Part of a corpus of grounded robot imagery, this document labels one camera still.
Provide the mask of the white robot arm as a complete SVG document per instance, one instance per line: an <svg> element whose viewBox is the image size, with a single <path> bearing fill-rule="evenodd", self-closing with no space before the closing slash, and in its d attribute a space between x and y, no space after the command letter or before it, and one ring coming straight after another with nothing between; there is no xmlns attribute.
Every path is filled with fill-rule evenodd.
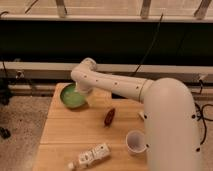
<svg viewBox="0 0 213 171"><path fill-rule="evenodd" d="M144 104L149 171L202 171L202 152L196 107L181 81L103 74L91 58L71 71L77 91L97 87Z"/></svg>

